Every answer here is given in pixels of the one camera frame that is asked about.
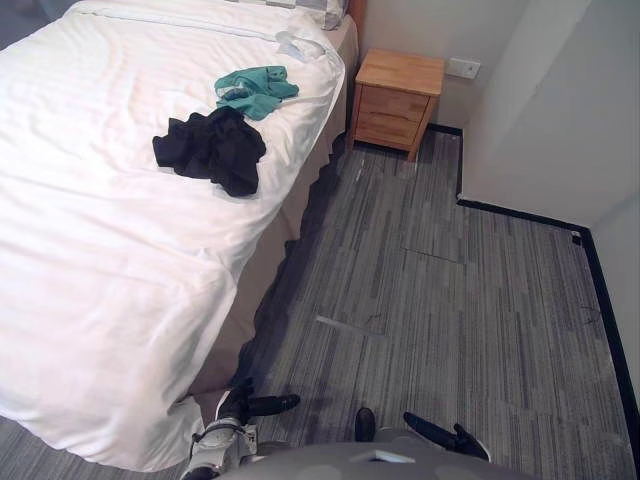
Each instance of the drawer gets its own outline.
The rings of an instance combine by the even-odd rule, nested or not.
[[[410,148],[418,132],[418,122],[381,113],[360,111],[355,138],[390,147]]]
[[[363,85],[360,112],[384,113],[420,122],[429,97]]]

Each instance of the white cloth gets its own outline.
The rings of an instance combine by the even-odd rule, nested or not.
[[[291,27],[326,54],[278,54]],[[300,93],[248,122],[267,146],[258,192],[158,169],[169,117],[208,114],[212,78],[262,65]],[[344,65],[295,10],[89,0],[0,52],[0,72],[0,414],[90,461],[175,464],[202,428],[184,394]]]

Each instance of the white wall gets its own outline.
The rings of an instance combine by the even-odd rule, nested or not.
[[[639,59],[637,0],[532,0],[465,131],[463,196],[592,226],[632,195]]]
[[[437,123],[469,120],[529,0],[368,0],[362,57],[373,47],[482,63],[475,80],[445,77]]]
[[[605,215],[592,234],[640,400],[640,194]]]

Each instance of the white duvet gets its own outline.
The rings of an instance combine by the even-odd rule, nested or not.
[[[286,29],[326,54],[277,53]],[[249,122],[258,192],[158,169],[169,117],[210,113],[217,78],[262,65],[300,94]],[[202,429],[185,392],[343,75],[295,10],[215,0],[81,2],[0,52],[0,415],[91,461],[185,458]]]

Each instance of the floor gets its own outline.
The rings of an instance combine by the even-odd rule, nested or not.
[[[20,12],[10,2],[0,3],[0,50],[44,27],[47,20],[38,11]]]
[[[455,205],[459,138],[417,166],[358,145],[312,191],[301,240],[256,316],[237,379],[295,392],[263,440],[352,438],[360,406],[464,425],[500,465],[544,479],[634,478],[584,250],[554,227]],[[0,479],[177,479],[88,464],[0,419]]]

